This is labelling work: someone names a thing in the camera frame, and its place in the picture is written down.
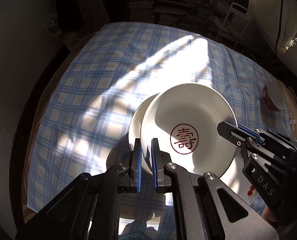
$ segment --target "blue gripper pad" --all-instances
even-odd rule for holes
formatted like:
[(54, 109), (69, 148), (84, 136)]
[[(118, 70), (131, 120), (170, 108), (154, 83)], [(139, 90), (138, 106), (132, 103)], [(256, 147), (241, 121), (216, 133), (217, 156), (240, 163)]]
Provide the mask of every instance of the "blue gripper pad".
[(142, 148), (139, 147), (139, 152), (137, 154), (137, 180), (136, 180), (136, 189), (137, 192), (141, 191), (141, 177), (142, 177)]
[(247, 133), (249, 133), (250, 135), (253, 135), (253, 136), (256, 138), (257, 143), (258, 143), (259, 145), (262, 145), (262, 144), (263, 144), (263, 142), (259, 139), (259, 135), (258, 135), (257, 133), (255, 133), (255, 132), (253, 132), (253, 131), (251, 131), (251, 130), (249, 130), (249, 129), (247, 129), (247, 128), (241, 126), (241, 125), (238, 125), (237, 127), (240, 128), (241, 130), (243, 130), (244, 132), (247, 132)]
[(151, 140), (151, 157), (152, 157), (153, 185), (155, 187), (155, 191), (157, 191), (157, 169), (156, 169), (156, 159), (155, 159), (153, 140)]

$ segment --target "metal rack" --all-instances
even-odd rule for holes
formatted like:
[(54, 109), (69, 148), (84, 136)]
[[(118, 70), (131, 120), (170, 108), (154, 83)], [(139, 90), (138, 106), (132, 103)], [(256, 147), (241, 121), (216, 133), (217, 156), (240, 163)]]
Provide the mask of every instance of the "metal rack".
[[(231, 6), (230, 6), (228, 3), (226, 3), (225, 0), (217, 0), (217, 1), (219, 3), (221, 3), (228, 10), (228, 12), (227, 12), (226, 17), (225, 17), (225, 20), (224, 20), (224, 22), (222, 24), (222, 27), (220, 28), (220, 30), (217, 31), (217, 35), (216, 35), (215, 41), (218, 41), (218, 38), (220, 36), (221, 37), (224, 37), (224, 38), (226, 38), (228, 40), (231, 40), (231, 41), (235, 42), (235, 45), (233, 47), (233, 49), (234, 49), (236, 47), (236, 45), (240, 42), (242, 35), (244, 34), (245, 30), (247, 29), (247, 26), (249, 25), (250, 21), (252, 20), (252, 12), (250, 10), (248, 10), (247, 8), (243, 7), (242, 5), (239, 5), (238, 3), (234, 3), (233, 2), (231, 4)], [(244, 13), (240, 12), (239, 10), (233, 8), (233, 6), (238, 6), (241, 9), (246, 10), (247, 13), (244, 14)], [(231, 12), (234, 13), (234, 14), (236, 14), (236, 15), (238, 15), (239, 17), (242, 17), (243, 19), (247, 20), (247, 24), (246, 24), (244, 30), (242, 31), (242, 33), (241, 33), (241, 35), (239, 37), (232, 37), (231, 35), (222, 32), (223, 27), (225, 26), (225, 23), (227, 21), (227, 18), (228, 18), (229, 14)]]

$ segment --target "person's hand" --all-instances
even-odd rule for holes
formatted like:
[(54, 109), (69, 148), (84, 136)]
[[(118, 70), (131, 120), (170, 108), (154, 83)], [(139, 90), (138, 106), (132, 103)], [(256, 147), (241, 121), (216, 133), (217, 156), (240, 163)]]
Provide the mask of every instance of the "person's hand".
[(264, 212), (262, 214), (262, 218), (264, 218), (268, 223), (272, 224), (276, 222), (276, 219), (269, 208), (266, 206)]

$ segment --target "red patterned bowl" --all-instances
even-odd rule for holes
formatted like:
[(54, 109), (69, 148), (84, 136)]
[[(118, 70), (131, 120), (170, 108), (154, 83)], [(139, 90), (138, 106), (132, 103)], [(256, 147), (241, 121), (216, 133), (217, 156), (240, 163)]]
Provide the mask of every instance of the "red patterned bowl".
[(277, 85), (272, 81), (267, 81), (263, 88), (263, 100), (267, 108), (273, 112), (284, 109), (284, 99)]

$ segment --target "red circle logo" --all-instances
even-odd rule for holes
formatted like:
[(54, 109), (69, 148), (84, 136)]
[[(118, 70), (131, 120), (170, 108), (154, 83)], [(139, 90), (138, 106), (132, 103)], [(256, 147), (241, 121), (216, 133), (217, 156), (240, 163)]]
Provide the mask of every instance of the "red circle logo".
[(198, 144), (196, 129), (187, 123), (175, 126), (170, 133), (170, 145), (179, 154), (192, 153)]

